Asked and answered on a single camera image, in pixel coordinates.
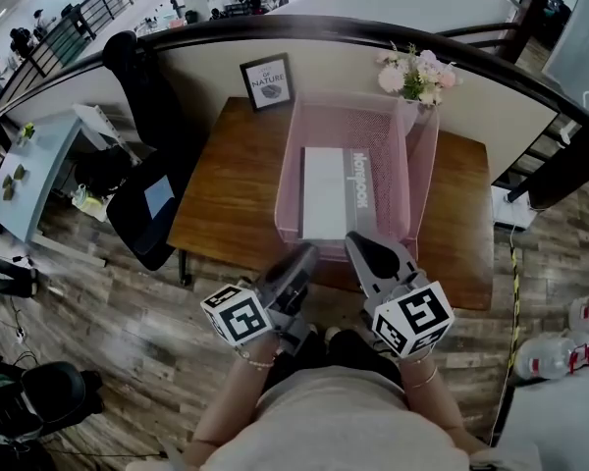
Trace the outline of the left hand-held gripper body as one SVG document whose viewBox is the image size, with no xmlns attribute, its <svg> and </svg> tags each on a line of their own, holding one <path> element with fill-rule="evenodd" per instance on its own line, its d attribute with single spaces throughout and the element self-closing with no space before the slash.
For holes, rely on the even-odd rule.
<svg viewBox="0 0 589 471">
<path fill-rule="evenodd" d="M 276 333 L 283 352 L 295 356 L 309 335 L 301 313 L 311 273 L 263 275 L 251 284 L 225 285 L 200 302 L 215 332 L 230 346 L 241 347 L 267 332 Z"/>
</svg>

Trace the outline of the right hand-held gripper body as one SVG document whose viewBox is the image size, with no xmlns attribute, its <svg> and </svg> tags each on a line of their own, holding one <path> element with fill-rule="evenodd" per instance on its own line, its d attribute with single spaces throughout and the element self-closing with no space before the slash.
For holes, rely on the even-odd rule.
<svg viewBox="0 0 589 471">
<path fill-rule="evenodd" d="M 455 321 L 441 284 L 420 269 L 388 279 L 363 270 L 361 286 L 367 328 L 400 358 L 432 348 Z"/>
</svg>

